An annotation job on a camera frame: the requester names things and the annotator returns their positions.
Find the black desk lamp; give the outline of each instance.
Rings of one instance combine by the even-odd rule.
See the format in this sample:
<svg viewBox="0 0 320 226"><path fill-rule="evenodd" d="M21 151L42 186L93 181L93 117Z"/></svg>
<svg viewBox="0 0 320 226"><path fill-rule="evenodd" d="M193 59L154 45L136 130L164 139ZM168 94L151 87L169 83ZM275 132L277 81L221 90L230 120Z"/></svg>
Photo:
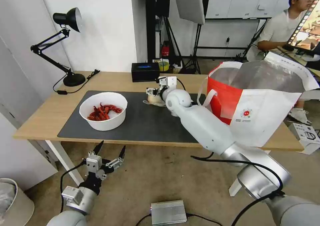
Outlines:
<svg viewBox="0 0 320 226"><path fill-rule="evenodd" d="M52 63L57 68L64 71L67 76L63 79L63 83L66 86L78 86L85 82L86 78L82 74L76 74L71 71L71 69L67 69L62 64L54 61L53 59L49 58L48 56L44 55L42 51L45 49L53 46L54 44L62 41L63 39L69 37L70 29L67 28L67 25L69 25L73 30L80 32L80 29L82 27L82 20L81 20L81 14L79 9L72 8L70 11L67 12L67 14L64 13L54 13L53 14L53 20L55 23L59 24L62 27L62 30L58 32L57 34L49 37L48 39L38 43L37 45L31 46L31 51L43 59L47 60L49 63ZM54 37L63 34L64 37L58 39L55 42L46 43L47 41L53 39Z"/></svg>

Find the red chili pepper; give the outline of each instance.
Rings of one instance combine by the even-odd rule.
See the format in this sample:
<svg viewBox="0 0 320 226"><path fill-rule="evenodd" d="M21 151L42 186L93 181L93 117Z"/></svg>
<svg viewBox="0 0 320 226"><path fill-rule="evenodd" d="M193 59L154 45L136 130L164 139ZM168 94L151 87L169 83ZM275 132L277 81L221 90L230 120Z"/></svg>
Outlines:
<svg viewBox="0 0 320 226"><path fill-rule="evenodd" d="M102 103L100 103L100 107L98 108L93 106L93 110L94 111L90 113L89 117L87 117L89 120L93 121L104 121L110 119L108 115L110 111L114 111L118 114L122 112L122 109L115 105L102 105Z"/></svg>
<svg viewBox="0 0 320 226"><path fill-rule="evenodd" d="M110 112L110 108L109 107L105 107L104 110L106 111L106 114L109 114L109 112Z"/></svg>

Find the lamp arm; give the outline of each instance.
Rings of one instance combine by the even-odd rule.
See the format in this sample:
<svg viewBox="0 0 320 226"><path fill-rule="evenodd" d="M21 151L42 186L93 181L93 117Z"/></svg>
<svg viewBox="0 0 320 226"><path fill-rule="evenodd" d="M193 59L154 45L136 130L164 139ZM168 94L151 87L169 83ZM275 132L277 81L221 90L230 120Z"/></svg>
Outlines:
<svg viewBox="0 0 320 226"><path fill-rule="evenodd" d="M60 70L64 71L65 73L67 74L73 74L73 72L70 70L70 69L67 69L65 68L62 64L56 62L55 60L49 58L47 55L43 54L42 51L44 51L45 49L53 46L54 44L62 41L63 39L66 39L67 37L69 37L69 29L67 28L63 28L60 32L54 34L53 36L45 39L44 41L36 44L36 45L33 45L31 46L31 51L34 53L34 54L37 54L38 56L42 57L43 59L45 59L46 61L48 61L49 63L55 65L57 68L59 68ZM51 39L53 39L54 37L60 35L60 34L63 34L64 37L56 40L55 42L52 42L52 43L45 43Z"/></svg>

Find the black mat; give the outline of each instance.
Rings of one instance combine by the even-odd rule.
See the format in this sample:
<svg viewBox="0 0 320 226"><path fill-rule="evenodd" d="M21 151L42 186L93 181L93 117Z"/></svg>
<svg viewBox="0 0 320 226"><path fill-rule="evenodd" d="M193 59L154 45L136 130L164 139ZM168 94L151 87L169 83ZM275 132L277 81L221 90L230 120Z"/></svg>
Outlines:
<svg viewBox="0 0 320 226"><path fill-rule="evenodd" d="M60 138L179 142L196 143L197 141L181 125L178 117L173 117L166 107L144 104L145 92L117 92L128 101L126 119L117 128L110 131L98 131L80 116L79 107L90 96L103 91L88 91L59 132ZM197 94L191 94L196 101Z"/></svg>

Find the red object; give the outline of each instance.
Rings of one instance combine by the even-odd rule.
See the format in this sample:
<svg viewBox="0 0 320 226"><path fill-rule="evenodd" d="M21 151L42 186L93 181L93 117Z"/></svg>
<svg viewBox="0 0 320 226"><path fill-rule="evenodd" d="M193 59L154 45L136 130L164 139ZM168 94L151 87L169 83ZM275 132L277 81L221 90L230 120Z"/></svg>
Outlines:
<svg viewBox="0 0 320 226"><path fill-rule="evenodd" d="M215 90L218 94L217 96L214 96L210 102L212 113L222 122L230 125L243 89L229 86L209 77L207 93L209 93L211 89Z"/></svg>
<svg viewBox="0 0 320 226"><path fill-rule="evenodd" d="M169 46L162 46L161 48L161 56L169 56Z"/></svg>
<svg viewBox="0 0 320 226"><path fill-rule="evenodd" d="M122 109L115 105L102 105L100 103L100 107L98 108L93 106L93 112L90 113L89 117L87 118L92 121L105 121L110 119L108 115L110 111L114 111L119 114L122 112Z"/></svg>

